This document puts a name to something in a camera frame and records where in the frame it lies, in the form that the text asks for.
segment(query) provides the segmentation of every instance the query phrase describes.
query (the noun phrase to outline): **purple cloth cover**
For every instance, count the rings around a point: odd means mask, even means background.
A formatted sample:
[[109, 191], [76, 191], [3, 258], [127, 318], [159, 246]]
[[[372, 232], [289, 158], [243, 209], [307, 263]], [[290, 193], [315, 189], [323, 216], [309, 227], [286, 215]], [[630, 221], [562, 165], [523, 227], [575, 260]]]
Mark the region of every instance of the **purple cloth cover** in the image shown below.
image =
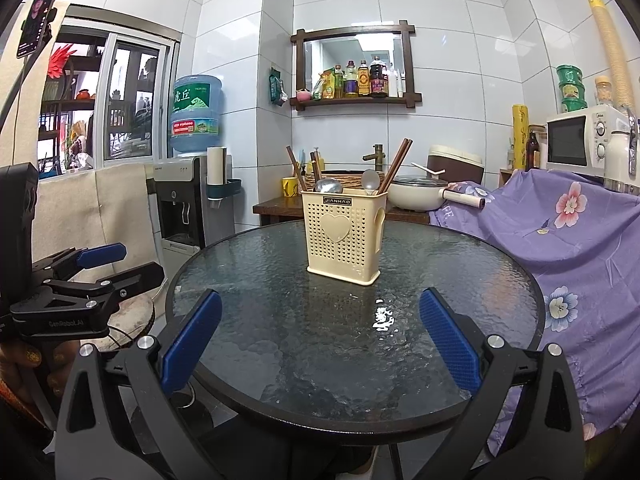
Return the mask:
[[[625, 424], [640, 395], [640, 198], [573, 173], [517, 171], [482, 196], [485, 208], [447, 202], [431, 223], [468, 233], [511, 254], [545, 297], [540, 343], [558, 343], [580, 401], [585, 439]], [[518, 398], [512, 388], [489, 440], [495, 454]]]

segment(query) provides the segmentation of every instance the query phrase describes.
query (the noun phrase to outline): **round glass table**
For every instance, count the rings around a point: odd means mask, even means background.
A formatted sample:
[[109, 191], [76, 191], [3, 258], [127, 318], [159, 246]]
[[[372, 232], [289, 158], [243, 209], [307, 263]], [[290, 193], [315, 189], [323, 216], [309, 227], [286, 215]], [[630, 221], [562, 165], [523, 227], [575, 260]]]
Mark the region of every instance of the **round glass table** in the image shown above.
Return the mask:
[[192, 257], [166, 299], [171, 318], [206, 288], [220, 294], [222, 321], [196, 378], [279, 431], [373, 445], [451, 426], [469, 394], [420, 322], [417, 302], [429, 286], [486, 335], [529, 349], [542, 336], [535, 279], [502, 251], [445, 228], [385, 222], [381, 275], [371, 286], [307, 266], [303, 221], [258, 228]]

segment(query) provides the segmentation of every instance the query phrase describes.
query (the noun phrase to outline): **small pink bowl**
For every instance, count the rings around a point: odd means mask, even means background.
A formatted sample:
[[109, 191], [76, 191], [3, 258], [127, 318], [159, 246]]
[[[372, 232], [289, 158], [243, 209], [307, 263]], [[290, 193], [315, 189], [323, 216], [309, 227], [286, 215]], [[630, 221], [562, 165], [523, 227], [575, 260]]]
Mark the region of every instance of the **small pink bowl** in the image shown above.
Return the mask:
[[309, 90], [296, 91], [296, 99], [302, 103], [304, 101], [311, 101], [311, 92]]

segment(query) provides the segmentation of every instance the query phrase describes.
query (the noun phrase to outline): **wooden counter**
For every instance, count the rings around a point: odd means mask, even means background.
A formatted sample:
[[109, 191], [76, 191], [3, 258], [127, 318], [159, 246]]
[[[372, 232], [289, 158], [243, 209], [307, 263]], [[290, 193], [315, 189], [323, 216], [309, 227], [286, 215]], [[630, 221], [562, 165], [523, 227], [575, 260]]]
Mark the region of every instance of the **wooden counter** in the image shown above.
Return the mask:
[[[261, 204], [254, 205], [254, 214], [260, 215], [260, 225], [277, 224], [291, 220], [302, 220], [305, 215], [302, 210], [302, 197], [278, 197]], [[429, 213], [418, 213], [406, 209], [393, 207], [386, 212], [389, 220], [413, 222], [415, 224], [429, 224]]]

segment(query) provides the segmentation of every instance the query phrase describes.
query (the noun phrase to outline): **microwave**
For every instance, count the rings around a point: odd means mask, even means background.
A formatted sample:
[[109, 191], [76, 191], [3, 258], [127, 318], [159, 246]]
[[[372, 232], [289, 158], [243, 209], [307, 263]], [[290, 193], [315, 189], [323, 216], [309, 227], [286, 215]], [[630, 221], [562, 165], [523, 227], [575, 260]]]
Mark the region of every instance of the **microwave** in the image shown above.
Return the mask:
[[604, 155], [611, 133], [616, 131], [628, 132], [629, 120], [609, 105], [549, 118], [546, 168], [604, 177]]

